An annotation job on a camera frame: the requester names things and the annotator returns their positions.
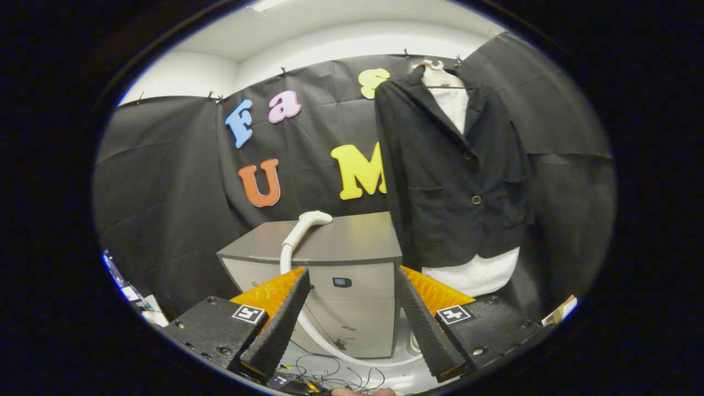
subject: black foam pad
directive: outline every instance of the black foam pad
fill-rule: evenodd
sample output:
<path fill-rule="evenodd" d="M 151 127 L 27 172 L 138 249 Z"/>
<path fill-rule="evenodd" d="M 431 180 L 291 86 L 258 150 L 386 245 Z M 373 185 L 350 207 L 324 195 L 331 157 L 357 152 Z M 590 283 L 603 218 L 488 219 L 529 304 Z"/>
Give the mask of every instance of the black foam pad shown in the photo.
<path fill-rule="evenodd" d="M 241 362 L 256 370 L 262 379 L 269 379 L 284 356 L 298 314 L 310 292 L 310 275 L 305 268 L 298 277 L 281 308 L 272 318 L 266 329 L 241 356 Z"/>
<path fill-rule="evenodd" d="M 394 277 L 398 298 L 430 373 L 438 382 L 443 382 L 466 372 L 467 367 L 462 355 L 430 315 L 423 299 L 401 267 L 396 267 Z"/>

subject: white tube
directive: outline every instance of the white tube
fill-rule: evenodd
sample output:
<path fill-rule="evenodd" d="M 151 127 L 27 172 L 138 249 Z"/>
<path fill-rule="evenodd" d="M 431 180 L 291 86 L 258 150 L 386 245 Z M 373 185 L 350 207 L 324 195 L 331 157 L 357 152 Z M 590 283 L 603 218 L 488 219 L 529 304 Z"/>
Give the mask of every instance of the white tube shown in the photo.
<path fill-rule="evenodd" d="M 301 241 L 301 238 L 306 233 L 306 231 L 308 231 L 308 229 L 312 225 L 323 225 L 328 224 L 332 221 L 332 217 L 329 214 L 325 214 L 321 211 L 305 212 L 298 219 L 298 224 L 296 224 L 296 227 L 294 227 L 289 236 L 284 240 L 283 248 L 281 249 L 281 260 L 279 262 L 279 270 L 281 272 L 281 275 L 284 275 L 285 273 L 288 273 L 291 270 L 291 258 L 293 256 L 294 250 L 296 249 L 296 246 L 298 246 L 298 243 Z M 328 341 L 326 341 L 315 330 L 313 325 L 310 324 L 310 321 L 308 320 L 306 314 L 303 311 L 301 311 L 301 313 L 298 315 L 298 322 L 301 324 L 301 326 L 303 326 L 306 332 L 318 345 L 328 351 L 331 355 L 336 356 L 344 361 L 347 361 L 348 363 L 358 364 L 360 366 L 366 367 L 396 367 L 402 366 L 404 364 L 414 363 L 423 358 L 423 355 L 419 354 L 418 356 L 413 357 L 411 359 L 399 361 L 396 363 L 367 363 L 366 361 L 357 360 L 353 357 L 347 356 L 346 354 L 340 352 L 336 347 L 329 344 Z"/>

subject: wrinkled black cloth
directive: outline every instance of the wrinkled black cloth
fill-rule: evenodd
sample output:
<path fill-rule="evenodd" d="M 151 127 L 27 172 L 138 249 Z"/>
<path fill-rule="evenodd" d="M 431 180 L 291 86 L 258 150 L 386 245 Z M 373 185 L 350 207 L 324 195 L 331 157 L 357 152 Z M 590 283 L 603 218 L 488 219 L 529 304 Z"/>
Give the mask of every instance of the wrinkled black cloth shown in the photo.
<path fill-rule="evenodd" d="M 460 133 L 422 83 L 424 71 L 382 82 L 375 94 L 386 198 L 404 265 L 459 266 L 520 246 L 534 221 L 529 164 L 501 98 L 459 75 L 470 98 Z"/>

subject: floor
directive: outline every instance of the floor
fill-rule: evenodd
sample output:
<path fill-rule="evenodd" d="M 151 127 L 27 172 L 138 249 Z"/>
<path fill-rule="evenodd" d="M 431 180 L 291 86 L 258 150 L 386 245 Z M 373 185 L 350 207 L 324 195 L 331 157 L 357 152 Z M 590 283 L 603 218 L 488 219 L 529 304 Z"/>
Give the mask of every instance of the floor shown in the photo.
<path fill-rule="evenodd" d="M 410 338 L 410 325 L 403 310 L 401 310 L 399 321 L 394 355 L 390 358 L 365 359 L 365 361 L 370 363 L 394 363 L 414 357 L 407 349 L 407 343 Z M 299 367 L 295 367 L 296 361 L 298 361 Z M 374 392 L 371 389 L 378 387 L 379 389 L 391 388 L 396 392 L 396 396 L 404 396 L 437 388 L 440 385 L 445 385 L 458 379 L 454 378 L 439 384 L 437 379 L 430 374 L 423 359 L 402 366 L 385 367 L 380 369 L 381 373 L 376 369 L 371 369 L 370 372 L 370 367 L 351 364 L 335 357 L 309 355 L 309 353 L 293 342 L 289 343 L 281 359 L 281 364 L 291 368 L 280 369 L 280 373 L 294 375 L 298 375 L 299 370 L 304 371 L 305 369 L 308 375 L 313 372 L 319 378 L 323 375 L 320 372 L 327 370 L 328 374 L 323 378 L 324 383 L 322 384 L 326 388 L 342 388 L 345 384 L 348 384 L 352 390 L 362 389 L 363 387 L 370 389 L 368 392 L 362 392 L 368 394 Z"/>

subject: black backdrop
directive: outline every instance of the black backdrop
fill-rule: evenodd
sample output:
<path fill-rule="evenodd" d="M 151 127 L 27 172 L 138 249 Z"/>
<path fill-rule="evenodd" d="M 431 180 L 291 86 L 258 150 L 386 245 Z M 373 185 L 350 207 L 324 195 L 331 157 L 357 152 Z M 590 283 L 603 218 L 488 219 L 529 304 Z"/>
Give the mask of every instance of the black backdrop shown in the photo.
<path fill-rule="evenodd" d="M 215 253 L 265 221 L 304 211 L 333 216 L 385 211 L 378 192 L 340 199 L 331 150 L 353 144 L 370 159 L 377 142 L 373 100 L 363 70 L 391 78 L 424 56 L 347 58 L 292 70 L 225 98 L 163 97 L 119 107 L 96 160 L 94 213 L 104 247 L 143 294 L 154 293 L 173 318 L 207 295 L 238 293 Z M 535 316 L 570 294 L 583 297 L 608 246 L 615 216 L 615 175 L 606 133 L 579 89 L 553 62 L 502 34 L 462 61 L 442 60 L 497 89 L 511 112 L 538 183 L 537 222 L 527 233 L 509 288 Z M 267 120 L 276 94 L 294 90 L 300 113 Z M 239 149 L 225 119 L 244 99 L 253 134 Z M 276 158 L 279 201 L 252 205 L 237 171 Z M 267 194 L 265 173 L 257 185 Z"/>

